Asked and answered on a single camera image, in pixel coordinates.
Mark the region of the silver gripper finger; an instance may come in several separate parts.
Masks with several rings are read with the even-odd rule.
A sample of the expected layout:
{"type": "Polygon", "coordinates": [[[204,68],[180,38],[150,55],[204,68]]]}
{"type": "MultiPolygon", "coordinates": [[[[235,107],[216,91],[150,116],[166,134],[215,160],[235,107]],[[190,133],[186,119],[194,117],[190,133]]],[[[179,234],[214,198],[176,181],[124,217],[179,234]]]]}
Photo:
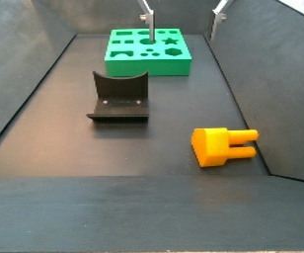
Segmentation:
{"type": "Polygon", "coordinates": [[[150,41],[154,41],[154,11],[148,5],[147,0],[138,0],[139,6],[143,10],[140,20],[146,22],[150,31],[150,41]]]}
{"type": "Polygon", "coordinates": [[[214,19],[212,19],[210,40],[214,39],[219,23],[226,19],[226,14],[223,13],[223,11],[226,9],[227,3],[228,3],[228,0],[220,0],[216,7],[212,9],[214,19]]]}

